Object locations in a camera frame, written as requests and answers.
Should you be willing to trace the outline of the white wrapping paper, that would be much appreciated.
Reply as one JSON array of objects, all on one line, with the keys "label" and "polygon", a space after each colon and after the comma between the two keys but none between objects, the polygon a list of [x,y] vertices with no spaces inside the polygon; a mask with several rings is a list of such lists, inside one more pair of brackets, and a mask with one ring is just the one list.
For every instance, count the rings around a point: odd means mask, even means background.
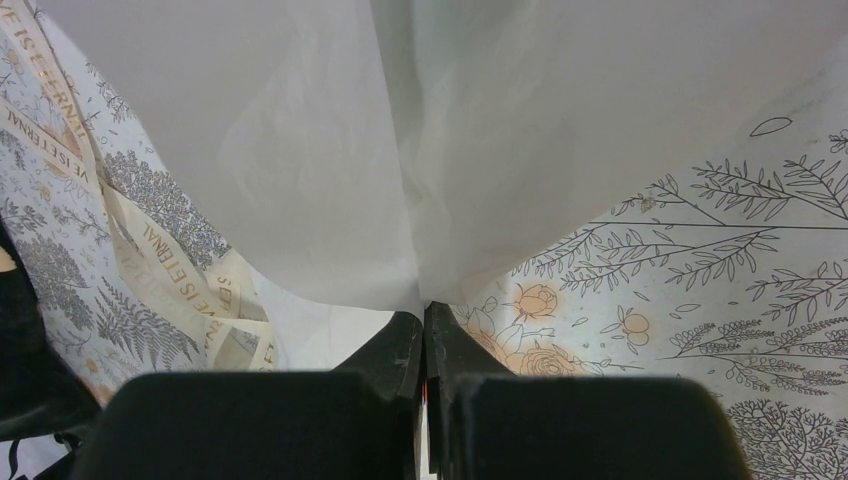
[{"label": "white wrapping paper", "polygon": [[259,272],[284,367],[462,302],[695,160],[843,1],[46,1]]}]

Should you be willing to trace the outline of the cream ribbon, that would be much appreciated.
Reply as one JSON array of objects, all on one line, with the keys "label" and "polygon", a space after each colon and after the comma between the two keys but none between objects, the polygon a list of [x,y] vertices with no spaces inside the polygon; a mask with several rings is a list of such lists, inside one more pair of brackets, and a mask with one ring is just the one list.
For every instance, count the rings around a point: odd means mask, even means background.
[{"label": "cream ribbon", "polygon": [[52,135],[8,100],[1,102],[1,126],[100,203],[122,280],[144,306],[203,346],[208,368],[274,370],[274,330],[248,263],[231,250],[198,270],[175,238],[100,176],[75,95],[29,4],[2,2],[1,30],[69,134]]}]

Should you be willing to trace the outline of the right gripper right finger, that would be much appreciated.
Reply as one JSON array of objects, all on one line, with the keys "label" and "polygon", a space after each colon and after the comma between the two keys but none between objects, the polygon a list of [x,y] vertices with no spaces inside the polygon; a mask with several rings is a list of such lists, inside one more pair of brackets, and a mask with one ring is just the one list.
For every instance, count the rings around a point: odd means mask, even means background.
[{"label": "right gripper right finger", "polygon": [[449,441],[454,400],[470,379],[508,375],[510,371],[460,326],[448,305],[439,302],[431,303],[424,313],[423,361],[428,467],[437,478],[452,479]]}]

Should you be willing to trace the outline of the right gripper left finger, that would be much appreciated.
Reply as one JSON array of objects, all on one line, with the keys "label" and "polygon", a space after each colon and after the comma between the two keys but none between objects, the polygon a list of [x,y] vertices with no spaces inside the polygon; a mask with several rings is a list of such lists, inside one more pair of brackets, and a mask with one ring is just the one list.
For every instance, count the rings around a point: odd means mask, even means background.
[{"label": "right gripper left finger", "polygon": [[358,435],[365,479],[418,479],[423,325],[396,312],[388,324],[332,371],[355,374],[371,405]]}]

